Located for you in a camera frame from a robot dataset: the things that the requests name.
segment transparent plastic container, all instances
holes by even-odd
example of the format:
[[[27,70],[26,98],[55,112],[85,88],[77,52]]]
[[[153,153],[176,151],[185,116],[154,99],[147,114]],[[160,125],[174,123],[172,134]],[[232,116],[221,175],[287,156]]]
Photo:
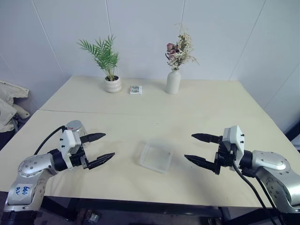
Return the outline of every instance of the transparent plastic container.
[[[162,140],[150,140],[146,143],[139,164],[159,173],[165,173],[171,164],[173,146]]]

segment black cable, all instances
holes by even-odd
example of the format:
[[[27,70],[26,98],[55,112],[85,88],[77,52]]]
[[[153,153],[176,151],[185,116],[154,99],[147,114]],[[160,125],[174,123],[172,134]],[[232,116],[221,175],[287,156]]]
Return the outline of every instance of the black cable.
[[[66,130],[67,128],[65,126],[61,126],[59,128],[57,128],[56,130],[54,130],[51,134],[49,134],[46,139],[39,145],[39,147],[37,148],[36,152],[34,153],[34,155],[37,155],[38,152],[41,150],[41,148],[43,147],[43,145],[49,140],[50,137],[53,136],[53,134],[55,134],[56,132],[58,132],[59,130],[62,130],[62,132],[64,132],[64,130]]]
[[[260,196],[259,196],[257,190],[255,189],[255,187],[250,183],[250,181],[247,180],[246,177],[244,177],[243,174],[241,174],[241,172],[236,167],[235,162],[232,163],[232,166],[233,166],[234,170],[238,173],[238,175],[251,187],[251,189],[253,190],[254,194],[256,195],[258,201],[262,205],[262,208],[264,209],[264,211],[266,212],[266,214],[269,216],[269,218],[270,218],[271,222],[273,223],[273,225],[277,225],[275,223],[274,219],[272,218],[271,214],[267,210],[266,206],[264,205],[264,203],[263,203],[262,199],[260,198]]]
[[[275,209],[275,210],[277,210],[276,206],[274,205],[274,203],[273,203],[273,201],[272,201],[272,199],[271,199],[269,193],[267,192],[267,190],[266,190],[266,188],[264,187],[264,185],[263,185],[263,183],[261,182],[261,180],[258,178],[257,175],[255,175],[255,178],[256,178],[257,182],[259,183],[259,185],[262,187],[263,192],[266,194],[266,196],[267,196],[267,198],[268,198],[268,200],[269,200],[269,202],[270,202],[272,208]],[[278,213],[277,217],[278,217],[278,219],[279,219],[279,221],[280,221],[280,224],[281,224],[281,225],[285,225],[285,223],[283,222],[283,220],[282,220],[282,218],[281,218],[281,216],[280,216],[280,214],[279,214],[279,211],[278,211],[277,213]]]

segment light wooden tabletop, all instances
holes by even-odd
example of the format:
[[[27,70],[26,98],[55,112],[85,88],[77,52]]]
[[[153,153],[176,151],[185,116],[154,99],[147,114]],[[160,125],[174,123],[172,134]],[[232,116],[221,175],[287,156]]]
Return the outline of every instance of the light wooden tabletop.
[[[84,84],[80,92],[74,84],[72,94],[68,90],[74,80]],[[170,96],[160,89],[163,81],[124,80],[123,85],[143,85],[143,95],[130,96],[125,88],[121,93],[105,93],[96,80],[69,80],[0,151],[1,180],[5,181],[0,183],[1,191],[8,191],[15,181],[19,163],[31,156],[55,128],[71,120],[80,120],[88,133],[107,134],[86,149],[90,160],[110,152],[116,154],[90,171],[77,167],[60,172],[49,179],[46,195],[260,207],[252,190],[229,168],[221,168],[217,176],[184,158],[184,154],[192,154],[213,161],[218,146],[200,142],[191,134],[222,135],[224,128],[233,125],[239,125],[245,133],[247,150],[282,154],[300,173],[300,154],[239,82],[183,81],[180,92]],[[53,136],[40,154],[57,148],[59,137]],[[165,174],[138,164],[145,143],[153,138],[176,146]],[[260,186],[250,180],[269,206]]]

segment palm plant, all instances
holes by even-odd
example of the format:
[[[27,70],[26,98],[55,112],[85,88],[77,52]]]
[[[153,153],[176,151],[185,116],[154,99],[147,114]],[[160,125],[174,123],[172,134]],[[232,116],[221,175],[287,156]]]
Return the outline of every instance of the palm plant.
[[[78,43],[81,46],[81,49],[88,51],[94,57],[94,61],[104,70],[105,74],[109,81],[115,80],[114,71],[117,67],[118,62],[118,53],[113,52],[113,35],[108,36],[107,39],[101,41],[96,40],[95,44],[90,44],[87,40],[79,40]]]

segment white vase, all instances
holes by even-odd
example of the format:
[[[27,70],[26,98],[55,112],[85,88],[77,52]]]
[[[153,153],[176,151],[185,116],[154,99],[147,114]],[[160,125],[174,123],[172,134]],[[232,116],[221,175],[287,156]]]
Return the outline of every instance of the white vase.
[[[168,75],[165,91],[171,95],[176,94],[179,90],[180,79],[181,79],[181,76],[180,76],[179,70],[172,69],[172,72],[170,72]]]
[[[122,89],[121,79],[118,76],[114,77],[114,81],[109,81],[108,77],[104,79],[105,90],[109,93],[115,93]]]

